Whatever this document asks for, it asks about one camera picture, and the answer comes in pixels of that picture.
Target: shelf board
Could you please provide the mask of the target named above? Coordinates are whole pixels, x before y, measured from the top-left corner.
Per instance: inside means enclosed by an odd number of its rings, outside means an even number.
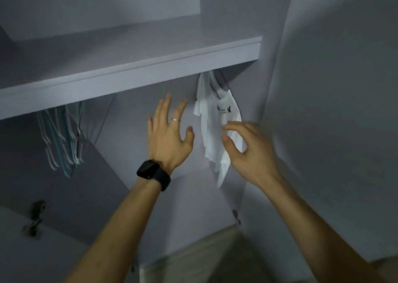
[[[254,61],[260,44],[200,15],[16,42],[0,63],[0,119]]]

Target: watch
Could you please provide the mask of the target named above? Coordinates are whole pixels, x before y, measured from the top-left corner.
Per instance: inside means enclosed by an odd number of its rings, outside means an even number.
[[[162,185],[162,192],[167,189],[171,181],[169,174],[153,160],[144,161],[137,171],[137,176],[158,181]]]

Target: person's left hand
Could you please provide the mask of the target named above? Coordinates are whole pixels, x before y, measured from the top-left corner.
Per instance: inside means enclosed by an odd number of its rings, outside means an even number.
[[[149,159],[159,163],[169,175],[190,155],[195,138],[191,126],[187,128],[185,140],[180,137],[180,120],[186,99],[174,111],[171,123],[167,122],[171,101],[172,96],[168,93],[166,100],[159,101],[153,120],[148,117]]]

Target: skin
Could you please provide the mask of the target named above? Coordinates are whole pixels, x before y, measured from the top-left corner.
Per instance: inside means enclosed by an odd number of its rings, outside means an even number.
[[[180,138],[179,120],[187,101],[173,114],[178,121],[168,123],[170,103],[168,94],[160,100],[153,119],[148,118],[148,157],[169,175],[192,152],[195,137],[188,127],[185,140]],[[281,177],[272,145],[258,127],[228,122],[223,129],[237,131],[245,140],[248,148],[240,153],[228,136],[222,138],[232,165],[272,202],[319,282],[385,282]],[[123,282],[161,189],[155,180],[138,178],[64,283]]]

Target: forearm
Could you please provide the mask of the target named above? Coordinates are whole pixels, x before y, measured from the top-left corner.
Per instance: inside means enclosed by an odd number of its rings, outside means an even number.
[[[65,283],[123,282],[160,191],[157,181],[138,178]]]
[[[263,188],[319,282],[384,282],[284,181]]]

